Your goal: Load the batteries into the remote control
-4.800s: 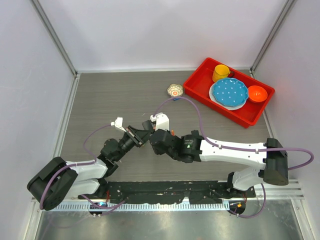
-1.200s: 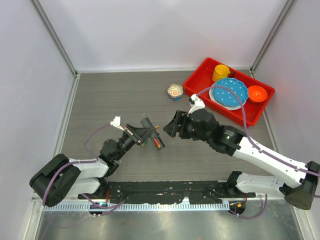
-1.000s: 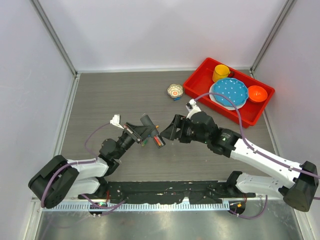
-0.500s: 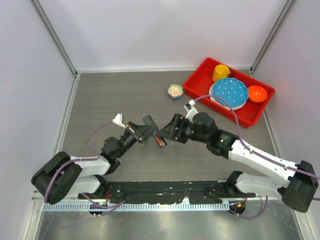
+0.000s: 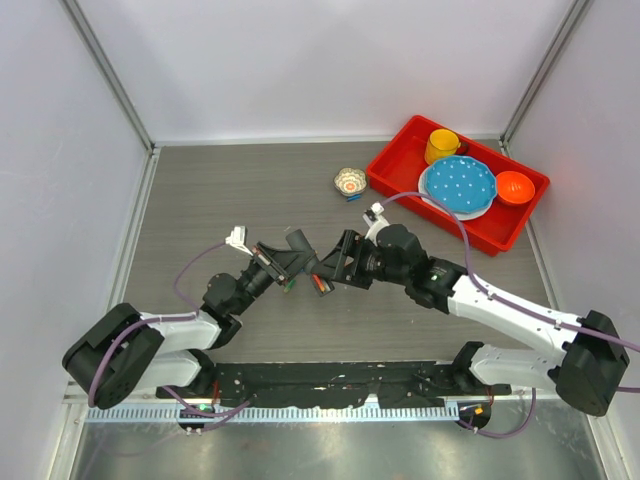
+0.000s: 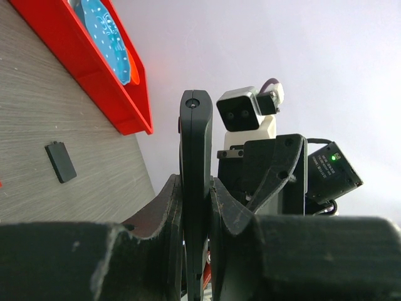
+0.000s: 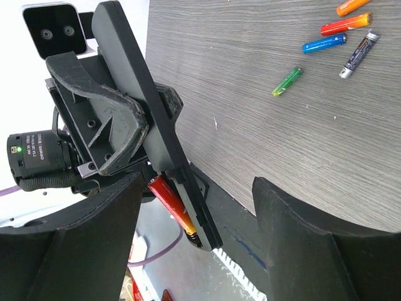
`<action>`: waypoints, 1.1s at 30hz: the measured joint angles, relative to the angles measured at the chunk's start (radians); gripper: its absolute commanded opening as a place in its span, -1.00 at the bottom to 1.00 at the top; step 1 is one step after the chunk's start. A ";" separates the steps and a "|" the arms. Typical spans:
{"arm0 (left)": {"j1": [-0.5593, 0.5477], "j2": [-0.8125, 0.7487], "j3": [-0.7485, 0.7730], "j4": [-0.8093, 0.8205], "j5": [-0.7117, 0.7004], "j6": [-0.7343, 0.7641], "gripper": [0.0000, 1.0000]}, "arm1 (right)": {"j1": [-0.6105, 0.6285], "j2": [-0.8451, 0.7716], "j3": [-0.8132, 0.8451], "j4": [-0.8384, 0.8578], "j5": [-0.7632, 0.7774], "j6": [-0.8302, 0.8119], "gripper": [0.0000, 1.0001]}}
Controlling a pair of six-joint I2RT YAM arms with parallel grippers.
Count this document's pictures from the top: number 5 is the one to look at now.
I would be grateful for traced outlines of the black remote control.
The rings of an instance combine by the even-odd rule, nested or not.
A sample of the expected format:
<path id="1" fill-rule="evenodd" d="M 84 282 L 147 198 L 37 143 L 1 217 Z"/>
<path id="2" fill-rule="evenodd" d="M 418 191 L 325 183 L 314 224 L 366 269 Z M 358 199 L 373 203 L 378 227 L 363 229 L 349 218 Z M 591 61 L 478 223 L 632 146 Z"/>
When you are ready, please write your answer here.
<path id="1" fill-rule="evenodd" d="M 305 255 L 305 263 L 302 270 L 310 279 L 313 288 L 319 297 L 324 297 L 334 291 L 333 284 L 313 273 L 313 268 L 319 263 L 316 250 L 311 246 L 301 229 L 297 229 L 285 237 L 292 250 L 300 251 Z"/>

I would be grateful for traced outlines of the red battery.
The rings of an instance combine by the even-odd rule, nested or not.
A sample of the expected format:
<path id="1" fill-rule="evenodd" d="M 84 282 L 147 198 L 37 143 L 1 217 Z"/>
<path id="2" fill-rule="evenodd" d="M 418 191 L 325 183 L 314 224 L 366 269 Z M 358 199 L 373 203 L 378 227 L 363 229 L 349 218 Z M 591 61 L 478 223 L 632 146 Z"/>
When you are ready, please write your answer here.
<path id="1" fill-rule="evenodd" d="M 328 290 L 327 284 L 323 279 L 321 279 L 320 277 L 315 276 L 315 281 L 316 281 L 316 284 L 318 285 L 318 288 L 320 289 L 321 292 L 326 292 Z"/>

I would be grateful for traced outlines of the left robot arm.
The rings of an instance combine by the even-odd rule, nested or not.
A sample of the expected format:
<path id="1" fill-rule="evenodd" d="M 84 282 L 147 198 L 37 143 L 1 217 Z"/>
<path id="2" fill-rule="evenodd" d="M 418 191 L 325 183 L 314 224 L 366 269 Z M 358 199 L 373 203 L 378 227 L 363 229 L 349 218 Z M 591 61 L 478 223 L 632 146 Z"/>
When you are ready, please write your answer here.
<path id="1" fill-rule="evenodd" d="M 147 388 L 193 399 L 213 393 L 217 373 L 207 351 L 231 341 L 240 315 L 271 285 L 286 285 L 317 259 L 301 232 L 287 242 L 286 250 L 258 243 L 238 276 L 212 276 L 191 312 L 153 315 L 129 303 L 114 306 L 66 351 L 63 369 L 89 405 L 103 410 Z"/>

